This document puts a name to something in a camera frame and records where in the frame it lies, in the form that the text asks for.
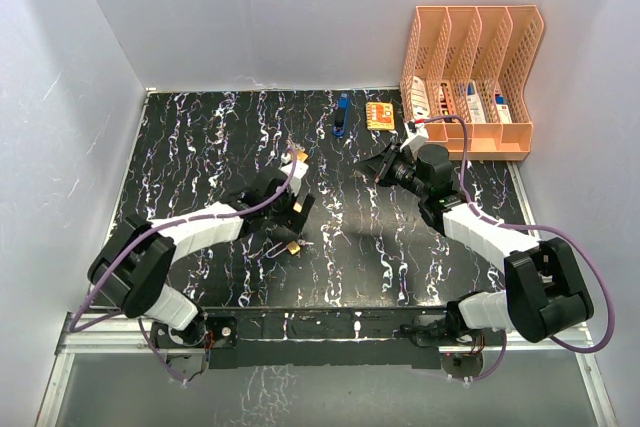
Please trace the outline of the small brass padlock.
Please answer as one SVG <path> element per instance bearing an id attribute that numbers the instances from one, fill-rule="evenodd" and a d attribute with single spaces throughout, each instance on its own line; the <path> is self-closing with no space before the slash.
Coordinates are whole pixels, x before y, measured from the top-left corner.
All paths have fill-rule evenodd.
<path id="1" fill-rule="evenodd" d="M 283 253 L 289 253 L 296 255 L 301 250 L 301 245 L 296 241 L 291 241 L 287 244 L 280 242 L 271 247 L 266 253 L 265 257 L 268 259 L 276 258 Z"/>

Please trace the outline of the blue red box in organizer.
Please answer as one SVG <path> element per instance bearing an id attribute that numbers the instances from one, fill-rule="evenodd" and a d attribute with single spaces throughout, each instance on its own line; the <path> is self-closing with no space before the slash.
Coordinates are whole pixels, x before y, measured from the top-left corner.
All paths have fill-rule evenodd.
<path id="1" fill-rule="evenodd" d="M 494 98 L 499 121 L 503 124 L 512 123 L 511 111 L 506 102 L 506 98 L 500 92 L 495 92 Z"/>

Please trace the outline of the white blue box in organizer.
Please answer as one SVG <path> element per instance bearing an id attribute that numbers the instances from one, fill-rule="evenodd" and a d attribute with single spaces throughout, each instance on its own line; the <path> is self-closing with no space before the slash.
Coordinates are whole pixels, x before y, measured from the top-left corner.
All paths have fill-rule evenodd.
<path id="1" fill-rule="evenodd" d="M 487 118 L 484 106 L 473 80 L 467 84 L 466 101 L 471 121 L 476 124 L 485 124 Z"/>

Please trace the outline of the red black item in organizer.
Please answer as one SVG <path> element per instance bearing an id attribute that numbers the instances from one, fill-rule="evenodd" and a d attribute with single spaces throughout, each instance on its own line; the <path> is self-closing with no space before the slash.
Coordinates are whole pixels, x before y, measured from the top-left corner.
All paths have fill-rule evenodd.
<path id="1" fill-rule="evenodd" d="M 451 94 L 449 84 L 447 82 L 441 82 L 438 94 L 439 108 L 442 115 L 453 114 L 453 104 L 451 100 Z"/>

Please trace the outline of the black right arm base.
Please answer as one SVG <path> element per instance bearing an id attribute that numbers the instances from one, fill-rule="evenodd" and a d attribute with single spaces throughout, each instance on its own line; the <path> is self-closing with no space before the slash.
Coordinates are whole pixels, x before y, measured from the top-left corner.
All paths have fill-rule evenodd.
<path id="1" fill-rule="evenodd" d="M 394 330 L 397 339 L 407 339 L 417 347 L 459 346 L 470 354 L 481 353 L 487 345 L 486 332 L 472 329 L 457 317 L 420 314 Z"/>

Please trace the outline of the aluminium frame rail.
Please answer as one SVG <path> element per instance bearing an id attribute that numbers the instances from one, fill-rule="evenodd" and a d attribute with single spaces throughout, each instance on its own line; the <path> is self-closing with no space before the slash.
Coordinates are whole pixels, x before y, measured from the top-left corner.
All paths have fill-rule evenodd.
<path id="1" fill-rule="evenodd" d="M 232 349 L 175 350 L 181 387 L 140 326 L 111 319 L 62 342 L 43 426 L 609 426 L 595 363 L 550 342 L 487 333 L 480 354 L 417 347 L 394 330 L 440 315 L 502 274 L 422 222 L 412 196 L 351 160 L 310 159 L 314 245 L 268 259 L 256 235 L 192 255 L 172 283 L 238 320 Z"/>

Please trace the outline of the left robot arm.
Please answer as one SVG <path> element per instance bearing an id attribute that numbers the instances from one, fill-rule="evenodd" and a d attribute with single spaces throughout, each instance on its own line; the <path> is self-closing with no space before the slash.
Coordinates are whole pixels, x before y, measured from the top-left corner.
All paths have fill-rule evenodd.
<path id="1" fill-rule="evenodd" d="M 218 244 L 232 243 L 263 227 L 302 232 L 315 198 L 296 206 L 308 166 L 288 164 L 259 172 L 245 189 L 192 214 L 148 221 L 125 218 L 89 267 L 87 277 L 128 318 L 165 325 L 185 346 L 204 342 L 204 311 L 168 284 L 171 266 Z"/>

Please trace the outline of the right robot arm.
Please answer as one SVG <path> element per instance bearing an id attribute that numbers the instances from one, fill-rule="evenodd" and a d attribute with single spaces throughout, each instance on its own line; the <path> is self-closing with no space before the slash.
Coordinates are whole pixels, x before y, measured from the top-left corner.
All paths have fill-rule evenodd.
<path id="1" fill-rule="evenodd" d="M 517 331 L 531 343 L 589 320 L 594 306 L 568 242 L 541 241 L 476 215 L 454 182 L 446 148 L 421 147 L 416 154 L 390 144 L 357 162 L 357 170 L 381 187 L 412 193 L 425 224 L 471 249 L 504 275 L 499 292 L 474 292 L 448 302 L 443 319 L 429 325 L 434 335 L 466 344 L 481 330 Z"/>

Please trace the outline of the orange file organizer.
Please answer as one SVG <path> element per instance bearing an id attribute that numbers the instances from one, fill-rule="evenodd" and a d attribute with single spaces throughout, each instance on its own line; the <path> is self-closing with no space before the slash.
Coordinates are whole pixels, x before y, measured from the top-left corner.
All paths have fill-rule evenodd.
<path id="1" fill-rule="evenodd" d="M 400 80 L 409 132 L 455 159 L 524 160 L 524 89 L 543 34 L 534 5 L 416 7 Z"/>

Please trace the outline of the large brass padlock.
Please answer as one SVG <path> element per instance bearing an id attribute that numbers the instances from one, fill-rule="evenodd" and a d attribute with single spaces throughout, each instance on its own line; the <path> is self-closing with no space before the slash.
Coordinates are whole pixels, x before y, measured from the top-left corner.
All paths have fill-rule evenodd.
<path id="1" fill-rule="evenodd" d="M 300 150 L 294 147 L 289 147 L 285 154 L 285 163 L 305 162 L 308 158 L 308 154 L 304 150 Z"/>

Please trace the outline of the yellow spiral notebook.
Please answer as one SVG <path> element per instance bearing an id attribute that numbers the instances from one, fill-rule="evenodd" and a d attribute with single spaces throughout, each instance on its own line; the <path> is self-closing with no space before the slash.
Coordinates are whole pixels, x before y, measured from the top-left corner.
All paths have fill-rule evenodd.
<path id="1" fill-rule="evenodd" d="M 367 102 L 365 107 L 366 127 L 370 131 L 393 131 L 395 129 L 392 103 Z"/>

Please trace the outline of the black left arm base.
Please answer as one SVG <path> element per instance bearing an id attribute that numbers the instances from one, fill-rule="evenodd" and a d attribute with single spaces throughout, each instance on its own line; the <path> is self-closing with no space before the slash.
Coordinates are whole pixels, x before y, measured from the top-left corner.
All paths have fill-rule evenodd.
<path id="1" fill-rule="evenodd" d="M 183 331 L 153 321 L 148 337 L 157 349 L 232 349 L 238 341 L 238 320 L 227 315 L 202 314 Z"/>

